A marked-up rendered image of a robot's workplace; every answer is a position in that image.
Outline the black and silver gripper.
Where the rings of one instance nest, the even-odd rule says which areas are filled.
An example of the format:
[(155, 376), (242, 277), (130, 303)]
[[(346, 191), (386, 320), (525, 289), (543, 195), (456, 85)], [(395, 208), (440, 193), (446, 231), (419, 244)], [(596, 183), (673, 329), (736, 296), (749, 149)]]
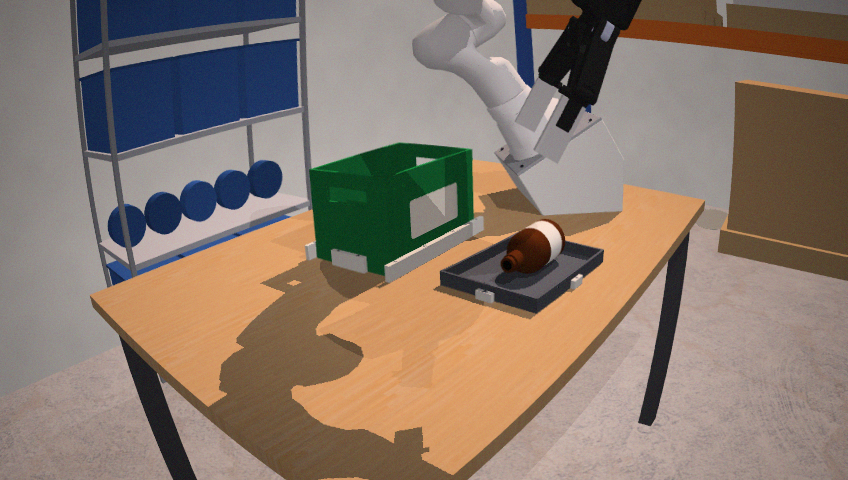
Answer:
[[(620, 29), (629, 28), (642, 0), (571, 1), (583, 12), (579, 18), (569, 19), (538, 68), (539, 77), (515, 119), (516, 123), (535, 133), (559, 89), (563, 95), (534, 147), (535, 152), (557, 164), (586, 107), (596, 104)], [(560, 81), (569, 71), (567, 86), (562, 86)]]

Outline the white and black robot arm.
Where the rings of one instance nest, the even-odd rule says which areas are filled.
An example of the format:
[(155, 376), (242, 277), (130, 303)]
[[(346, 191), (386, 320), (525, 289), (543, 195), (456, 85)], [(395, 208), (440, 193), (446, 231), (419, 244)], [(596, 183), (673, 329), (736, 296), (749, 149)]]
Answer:
[(533, 149), (558, 99), (552, 98), (535, 133), (515, 123), (531, 88), (508, 60), (484, 57), (476, 49), (505, 26), (501, 5), (494, 0), (433, 1), (447, 14), (413, 38), (414, 57), (426, 68), (458, 75), (475, 90), (499, 124), (514, 160), (536, 156)]

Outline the brown glass bottle with white label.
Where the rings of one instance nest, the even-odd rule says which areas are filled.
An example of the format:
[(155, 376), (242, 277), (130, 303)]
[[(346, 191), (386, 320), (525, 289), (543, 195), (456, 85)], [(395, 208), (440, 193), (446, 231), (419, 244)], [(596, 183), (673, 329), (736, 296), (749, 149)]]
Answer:
[(550, 219), (541, 219), (510, 239), (500, 265), (506, 273), (534, 273), (560, 255), (564, 247), (561, 227)]

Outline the green plastic crate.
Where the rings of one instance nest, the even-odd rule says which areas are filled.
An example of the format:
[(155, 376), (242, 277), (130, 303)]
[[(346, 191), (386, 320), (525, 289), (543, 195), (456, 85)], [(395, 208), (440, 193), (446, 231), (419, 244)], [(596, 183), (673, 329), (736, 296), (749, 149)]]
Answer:
[(472, 161), (472, 149), (395, 143), (309, 169), (317, 258), (363, 255), (385, 276), (388, 263), (474, 219)]

